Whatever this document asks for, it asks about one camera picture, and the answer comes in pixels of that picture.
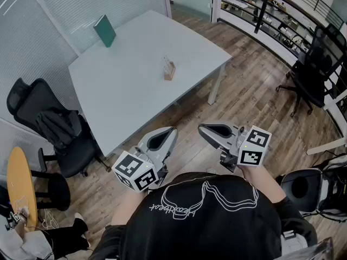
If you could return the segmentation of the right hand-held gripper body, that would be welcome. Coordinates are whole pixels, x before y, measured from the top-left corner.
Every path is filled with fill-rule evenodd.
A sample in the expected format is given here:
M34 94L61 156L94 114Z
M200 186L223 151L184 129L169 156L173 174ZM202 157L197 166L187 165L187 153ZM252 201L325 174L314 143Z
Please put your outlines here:
M272 134L259 127L250 129L241 126L225 152L221 153L220 164L231 172L236 166L258 167L262 164Z

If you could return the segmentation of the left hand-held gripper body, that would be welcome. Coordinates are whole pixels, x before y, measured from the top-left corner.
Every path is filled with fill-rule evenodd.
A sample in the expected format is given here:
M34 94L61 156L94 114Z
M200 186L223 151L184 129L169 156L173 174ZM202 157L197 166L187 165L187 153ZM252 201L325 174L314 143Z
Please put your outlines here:
M137 193L160 186L168 173L165 160L168 149L150 149L145 145L124 151L112 166L119 181Z

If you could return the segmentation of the person's left forearm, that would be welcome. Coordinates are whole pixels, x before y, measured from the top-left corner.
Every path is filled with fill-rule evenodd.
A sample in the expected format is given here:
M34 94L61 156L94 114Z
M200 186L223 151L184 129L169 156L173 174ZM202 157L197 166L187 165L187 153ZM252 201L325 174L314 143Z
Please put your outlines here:
M137 193L131 189L126 190L114 210L111 225L126 225L146 196L146 192Z

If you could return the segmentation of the person's right forearm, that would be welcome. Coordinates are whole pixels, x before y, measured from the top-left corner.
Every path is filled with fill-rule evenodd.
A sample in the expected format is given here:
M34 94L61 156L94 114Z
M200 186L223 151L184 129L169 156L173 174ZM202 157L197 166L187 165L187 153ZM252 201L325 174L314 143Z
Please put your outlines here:
M286 194L263 166L239 166L243 176L272 203L282 201Z

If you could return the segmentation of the white table leg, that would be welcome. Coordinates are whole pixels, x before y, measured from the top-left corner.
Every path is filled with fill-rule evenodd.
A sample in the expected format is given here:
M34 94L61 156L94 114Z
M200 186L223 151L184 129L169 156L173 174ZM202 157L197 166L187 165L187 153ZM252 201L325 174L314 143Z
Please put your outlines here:
M221 65L220 68L216 71L216 75L214 76L214 79L213 79L213 82L211 85L210 94L208 97L208 104L209 105L214 104L214 102L216 100L217 92L218 92L220 83L221 83L223 76L224 76L225 66L226 66L226 64Z

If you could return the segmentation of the black seat with backpack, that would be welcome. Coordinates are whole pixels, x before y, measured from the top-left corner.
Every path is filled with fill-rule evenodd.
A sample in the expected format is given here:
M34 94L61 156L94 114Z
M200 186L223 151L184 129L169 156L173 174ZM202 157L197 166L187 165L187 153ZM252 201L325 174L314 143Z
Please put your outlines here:
M347 222L347 153L276 178L304 216Z

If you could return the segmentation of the black stool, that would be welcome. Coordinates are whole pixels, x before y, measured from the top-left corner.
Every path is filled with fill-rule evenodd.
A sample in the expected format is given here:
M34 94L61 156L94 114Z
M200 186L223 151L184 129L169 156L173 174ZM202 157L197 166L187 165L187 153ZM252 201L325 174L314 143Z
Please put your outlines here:
M31 176L48 180L47 192L35 192L36 198L47 198L49 201L36 203L38 210L58 209L66 211L70 207L70 190L66 179L60 173L47 173L46 162L56 160L56 155L44 155L43 149L38 150L40 168L44 171L31 170Z

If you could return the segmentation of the black bag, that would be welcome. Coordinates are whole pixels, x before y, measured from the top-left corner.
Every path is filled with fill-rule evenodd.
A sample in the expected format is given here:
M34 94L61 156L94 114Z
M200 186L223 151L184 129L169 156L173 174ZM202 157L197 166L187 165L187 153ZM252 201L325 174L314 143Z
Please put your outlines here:
M57 149L67 148L82 133L77 111L67 115L52 110L41 111L36 118L39 132Z

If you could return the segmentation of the black printed t-shirt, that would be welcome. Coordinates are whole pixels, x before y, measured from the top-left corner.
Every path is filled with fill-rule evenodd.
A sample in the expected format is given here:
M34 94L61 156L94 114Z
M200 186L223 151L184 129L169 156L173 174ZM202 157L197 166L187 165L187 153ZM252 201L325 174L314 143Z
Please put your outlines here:
M289 198L274 203L239 176L190 172L107 226L88 260L274 260L289 231L317 244Z

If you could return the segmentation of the black mesh office chair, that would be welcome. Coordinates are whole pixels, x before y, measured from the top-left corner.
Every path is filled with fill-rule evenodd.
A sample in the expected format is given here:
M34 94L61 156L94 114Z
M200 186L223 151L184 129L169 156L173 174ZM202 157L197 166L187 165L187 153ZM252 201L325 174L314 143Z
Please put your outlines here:
M309 108L308 115L313 111L312 105L324 107L325 96L333 94L332 89L326 89L325 82L344 60L347 60L347 40L339 29L331 23L325 28L316 26L309 50L300 54L286 74L294 85L278 85L275 89L276 92L285 89L296 93L297 99L290 117L297 113L301 100Z

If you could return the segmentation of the green book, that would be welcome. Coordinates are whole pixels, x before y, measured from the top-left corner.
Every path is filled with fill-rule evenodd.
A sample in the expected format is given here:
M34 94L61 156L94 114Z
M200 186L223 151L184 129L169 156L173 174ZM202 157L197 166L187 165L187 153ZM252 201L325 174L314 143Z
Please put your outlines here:
M107 18L107 16L102 15L97 20L93 28L95 32L98 34L98 36L100 37L100 39L102 40L105 47L109 48L116 37L116 33L111 23L109 22L109 19Z

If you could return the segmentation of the round wooden side table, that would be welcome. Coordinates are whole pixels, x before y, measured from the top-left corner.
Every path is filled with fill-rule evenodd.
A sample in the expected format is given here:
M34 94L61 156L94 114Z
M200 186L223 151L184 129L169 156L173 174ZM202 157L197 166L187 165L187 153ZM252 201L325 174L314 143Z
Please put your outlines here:
M26 206L30 213L26 230L35 231L38 222L35 189L31 170L20 147L15 147L8 159L7 189L12 209L16 213Z

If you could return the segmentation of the black high-back office chair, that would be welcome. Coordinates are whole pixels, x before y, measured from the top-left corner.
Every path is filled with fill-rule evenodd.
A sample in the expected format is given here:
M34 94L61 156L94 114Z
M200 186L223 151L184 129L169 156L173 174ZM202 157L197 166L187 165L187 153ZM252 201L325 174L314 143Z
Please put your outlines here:
M18 79L7 97L7 108L15 121L32 129L43 138L45 137L39 132L35 121L39 112L54 111L64 115L70 111L78 112L63 106L44 79L36 79L32 84L26 84L22 79ZM87 166L92 160L102 164L109 172L111 168L101 159L100 148L92 136L87 121L80 114L79 119L82 124L82 133L65 149L57 149L53 146L53 155L57 157L55 161L58 163L61 174L65 178L78 173L86 177Z

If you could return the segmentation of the white desk frame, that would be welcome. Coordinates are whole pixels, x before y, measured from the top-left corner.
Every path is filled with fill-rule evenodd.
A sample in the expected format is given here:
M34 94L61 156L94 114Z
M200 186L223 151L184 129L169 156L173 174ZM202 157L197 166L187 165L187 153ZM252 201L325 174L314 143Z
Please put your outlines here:
M339 94L336 98L328 99L327 103L323 107L323 110L328 111L328 113L331 113L331 110L338 110L337 103L339 103L344 98L347 98L347 89L344 90L341 94ZM327 144L323 144L321 146L310 148L306 151L306 154L313 155L320 152L335 149L339 146L347 147L347 121L344 120L344 123L345 124L342 126L342 137L340 139L334 140Z

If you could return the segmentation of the black steel post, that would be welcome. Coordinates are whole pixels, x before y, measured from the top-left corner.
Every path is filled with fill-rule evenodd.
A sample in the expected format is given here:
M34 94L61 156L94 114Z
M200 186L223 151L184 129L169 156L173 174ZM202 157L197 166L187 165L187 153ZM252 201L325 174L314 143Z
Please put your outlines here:
M258 21L257 21L257 24L256 24L255 29L254 29L254 33L255 34L257 34L259 29L260 29L260 26L261 26L261 23L262 23L262 20L263 20L263 16L264 16L265 11L266 11L267 3L268 3L268 0L263 0L263 4L262 4L262 7L261 7L259 16L258 16Z

